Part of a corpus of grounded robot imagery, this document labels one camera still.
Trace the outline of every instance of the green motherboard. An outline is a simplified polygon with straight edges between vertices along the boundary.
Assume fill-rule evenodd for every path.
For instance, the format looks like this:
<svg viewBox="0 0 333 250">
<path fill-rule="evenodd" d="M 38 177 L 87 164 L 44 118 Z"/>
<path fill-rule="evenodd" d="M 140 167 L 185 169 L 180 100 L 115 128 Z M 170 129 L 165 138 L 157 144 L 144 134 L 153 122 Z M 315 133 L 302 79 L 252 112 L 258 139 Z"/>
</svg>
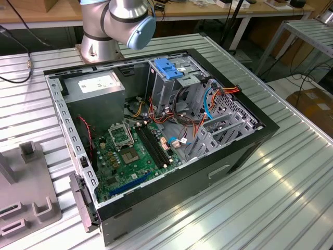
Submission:
<svg viewBox="0 0 333 250">
<path fill-rule="evenodd" d="M 172 149 L 163 148 L 160 142 L 160 138 L 163 136 L 155 123 L 149 123 L 145 129 L 146 133 L 147 131 L 151 133 L 149 139 L 154 138 L 158 143 L 160 152 L 163 151 L 165 154 L 163 157 L 167 157 L 168 165 L 164 164 L 161 167 L 153 160 L 156 159 L 156 155 L 151 156 L 148 151 L 151 150 L 151 146 L 155 142 L 148 145 L 147 141 L 151 142 L 152 140 L 146 140 L 145 146 L 142 142 L 142 136 L 140 137 L 138 134 L 140 131 L 135 127 L 131 127 L 127 131 L 120 128 L 114 130 L 112 132 L 113 139 L 110 133 L 93 139 L 97 149 L 96 175 L 99 181 L 96 194 L 100 203 L 182 164 Z M 121 140 L 126 140 L 128 131 L 133 137 L 133 144 L 123 148 L 116 147 L 114 143 L 118 144 Z"/>
</svg>

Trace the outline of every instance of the cardboard box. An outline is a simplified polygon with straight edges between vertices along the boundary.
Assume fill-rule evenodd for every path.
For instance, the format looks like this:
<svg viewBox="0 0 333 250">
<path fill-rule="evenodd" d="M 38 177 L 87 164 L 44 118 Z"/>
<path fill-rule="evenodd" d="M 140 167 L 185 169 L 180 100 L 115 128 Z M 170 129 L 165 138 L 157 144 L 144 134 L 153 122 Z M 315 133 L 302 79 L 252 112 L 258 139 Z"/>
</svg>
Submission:
<svg viewBox="0 0 333 250">
<path fill-rule="evenodd" d="M 14 7 L 38 12 L 48 12 L 58 0 L 10 0 Z"/>
<path fill-rule="evenodd" d="M 298 91 L 288 96 L 287 101 L 295 107 Z M 333 138 L 333 100 L 320 89 L 301 91 L 297 109 L 309 120 Z"/>
</svg>

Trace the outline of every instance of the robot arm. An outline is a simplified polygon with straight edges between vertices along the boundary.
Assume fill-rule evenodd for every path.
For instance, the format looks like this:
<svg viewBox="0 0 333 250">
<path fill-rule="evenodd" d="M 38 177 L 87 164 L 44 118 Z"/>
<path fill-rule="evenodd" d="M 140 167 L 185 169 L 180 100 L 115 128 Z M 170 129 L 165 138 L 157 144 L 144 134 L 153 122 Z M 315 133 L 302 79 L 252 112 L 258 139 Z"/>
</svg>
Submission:
<svg viewBox="0 0 333 250">
<path fill-rule="evenodd" d="M 156 19 L 148 14 L 146 0 L 81 0 L 81 7 L 81 54 L 89 62 L 119 59 L 118 41 L 142 49 L 155 32 Z"/>
</svg>

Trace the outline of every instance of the motherboard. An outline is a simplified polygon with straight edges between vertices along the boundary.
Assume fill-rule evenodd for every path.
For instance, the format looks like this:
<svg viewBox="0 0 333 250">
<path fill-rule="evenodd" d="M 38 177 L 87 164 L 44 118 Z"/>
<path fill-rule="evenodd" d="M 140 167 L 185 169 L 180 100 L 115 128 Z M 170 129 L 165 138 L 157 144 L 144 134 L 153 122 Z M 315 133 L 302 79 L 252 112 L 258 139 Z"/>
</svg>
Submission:
<svg viewBox="0 0 333 250">
<path fill-rule="evenodd" d="M 99 202 L 129 190 L 182 164 L 154 122 L 112 126 L 93 139 L 97 149 Z"/>
</svg>

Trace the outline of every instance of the metal shelf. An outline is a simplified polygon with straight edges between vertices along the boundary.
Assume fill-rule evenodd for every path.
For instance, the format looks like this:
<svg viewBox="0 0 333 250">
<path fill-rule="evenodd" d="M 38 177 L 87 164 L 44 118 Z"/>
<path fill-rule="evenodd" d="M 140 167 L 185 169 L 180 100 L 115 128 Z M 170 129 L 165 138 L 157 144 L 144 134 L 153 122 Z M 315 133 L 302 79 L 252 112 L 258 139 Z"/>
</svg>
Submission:
<svg viewBox="0 0 333 250">
<path fill-rule="evenodd" d="M 313 47 L 333 57 L 333 27 L 330 27 L 318 20 L 297 20 L 297 21 L 283 21 L 270 44 L 266 48 L 264 54 L 260 58 L 258 68 L 255 74 L 258 75 L 265 65 L 267 58 L 270 56 L 274 46 L 280 39 L 284 31 L 289 31 L 292 35 L 299 37 L 305 42 L 311 44 Z"/>
<path fill-rule="evenodd" d="M 199 34 L 153 39 L 142 51 L 196 48 L 268 114 L 280 129 L 238 171 L 179 204 L 107 249 L 329 249 L 333 242 L 332 139 L 255 75 Z M 0 74 L 27 75 L 26 55 L 0 58 Z M 4 249 L 104 249 L 98 230 L 84 232 L 69 187 L 74 172 L 43 70 L 83 64 L 76 49 L 33 53 L 30 83 L 0 82 L 0 151 L 22 141 L 41 143 L 63 217 Z"/>
</svg>

